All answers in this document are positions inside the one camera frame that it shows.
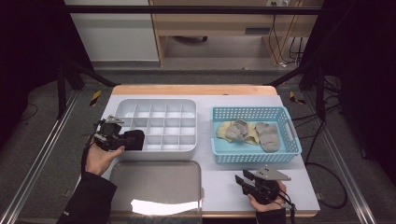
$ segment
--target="person's hand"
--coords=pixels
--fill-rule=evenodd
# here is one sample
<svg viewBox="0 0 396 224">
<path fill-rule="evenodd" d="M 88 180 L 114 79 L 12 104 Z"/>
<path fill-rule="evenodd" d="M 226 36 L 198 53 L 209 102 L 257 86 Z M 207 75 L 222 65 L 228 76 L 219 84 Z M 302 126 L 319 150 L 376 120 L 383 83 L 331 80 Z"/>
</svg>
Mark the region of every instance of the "person's hand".
<svg viewBox="0 0 396 224">
<path fill-rule="evenodd" d="M 279 185 L 280 195 L 285 197 L 284 192 L 286 192 L 286 186 L 280 180 L 277 180 L 276 182 Z M 258 211 L 258 212 L 268 212 L 268 211 L 272 211 L 272 210 L 276 210 L 276 209 L 281 209 L 282 207 L 280 205 L 285 202 L 282 198 L 277 196 L 275 201 L 272 203 L 260 204 L 256 201 L 256 199 L 251 194 L 248 194 L 247 197 L 250 200 L 250 205 L 252 207 L 254 207 L 256 209 L 256 211 Z"/>
<path fill-rule="evenodd" d="M 118 157 L 125 147 L 119 147 L 115 151 L 104 151 L 96 143 L 92 143 L 90 150 L 88 151 L 87 164 L 85 171 L 94 175 L 102 175 L 110 163 Z"/>
</svg>

